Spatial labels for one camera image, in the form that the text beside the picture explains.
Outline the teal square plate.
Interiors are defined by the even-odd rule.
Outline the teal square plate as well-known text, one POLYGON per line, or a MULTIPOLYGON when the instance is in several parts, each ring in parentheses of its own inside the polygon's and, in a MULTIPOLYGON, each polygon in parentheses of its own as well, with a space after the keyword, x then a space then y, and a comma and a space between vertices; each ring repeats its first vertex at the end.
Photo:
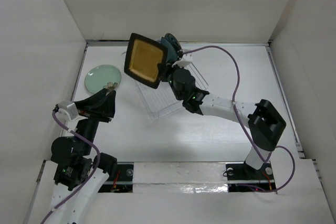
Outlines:
POLYGON ((178 60, 178 54, 173 45, 164 37, 161 38, 160 44, 167 48, 166 62, 174 63, 178 60))

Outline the teal scalloped round plate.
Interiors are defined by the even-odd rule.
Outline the teal scalloped round plate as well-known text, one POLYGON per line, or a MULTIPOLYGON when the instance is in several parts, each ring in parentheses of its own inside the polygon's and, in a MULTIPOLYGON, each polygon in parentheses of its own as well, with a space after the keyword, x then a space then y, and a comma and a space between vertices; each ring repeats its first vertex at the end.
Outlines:
POLYGON ((181 47, 180 43, 178 42, 178 40, 172 34, 170 34, 168 36, 168 41, 173 46, 177 56, 180 58, 181 55, 182 55, 182 47, 181 47))

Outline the yellow square black-rimmed plate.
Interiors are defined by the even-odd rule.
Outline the yellow square black-rimmed plate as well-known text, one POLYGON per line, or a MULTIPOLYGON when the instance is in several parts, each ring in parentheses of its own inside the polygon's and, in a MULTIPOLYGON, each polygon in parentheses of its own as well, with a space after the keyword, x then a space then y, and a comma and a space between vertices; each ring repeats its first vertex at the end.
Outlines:
POLYGON ((167 48, 159 42, 132 33, 125 55, 124 73, 150 88, 160 83, 158 65, 165 63, 167 48))

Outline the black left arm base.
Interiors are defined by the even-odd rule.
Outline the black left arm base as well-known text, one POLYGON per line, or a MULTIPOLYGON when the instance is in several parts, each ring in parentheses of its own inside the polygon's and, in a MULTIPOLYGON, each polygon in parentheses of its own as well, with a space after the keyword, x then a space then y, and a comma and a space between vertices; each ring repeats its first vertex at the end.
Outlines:
POLYGON ((119 163, 115 175, 99 189, 99 193, 133 192, 134 163, 119 163))

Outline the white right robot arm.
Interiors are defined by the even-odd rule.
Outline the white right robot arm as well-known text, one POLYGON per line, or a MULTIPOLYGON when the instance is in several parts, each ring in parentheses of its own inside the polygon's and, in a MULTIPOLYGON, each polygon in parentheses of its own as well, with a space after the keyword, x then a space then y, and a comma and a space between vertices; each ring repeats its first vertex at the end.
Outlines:
POLYGON ((241 126, 252 145, 242 166, 243 174, 248 178, 259 175, 287 126, 273 104, 265 99, 246 103, 221 98, 197 88, 189 70, 165 63, 157 66, 160 80, 170 85, 176 99, 182 101, 187 111, 223 118, 241 126))

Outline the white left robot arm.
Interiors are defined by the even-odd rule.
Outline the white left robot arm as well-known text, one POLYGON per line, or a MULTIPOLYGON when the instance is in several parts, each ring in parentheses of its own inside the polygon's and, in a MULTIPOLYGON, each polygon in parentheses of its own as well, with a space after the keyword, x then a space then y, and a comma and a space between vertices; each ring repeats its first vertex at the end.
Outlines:
POLYGON ((104 87, 84 100, 55 105, 52 118, 69 136, 51 145, 50 160, 57 168, 50 210, 42 223, 82 223, 101 186, 117 175, 117 159, 93 143, 99 123, 113 119, 115 100, 114 88, 104 87))

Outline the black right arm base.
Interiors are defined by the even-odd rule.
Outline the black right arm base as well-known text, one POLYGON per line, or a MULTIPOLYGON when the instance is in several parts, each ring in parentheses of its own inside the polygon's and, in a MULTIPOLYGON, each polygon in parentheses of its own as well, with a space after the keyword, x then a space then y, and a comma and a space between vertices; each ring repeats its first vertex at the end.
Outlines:
POLYGON ((223 177, 228 182, 228 191, 251 192, 251 191, 271 191, 276 189, 275 179, 270 163, 262 165, 261 169, 255 170, 246 164, 226 163, 223 177))

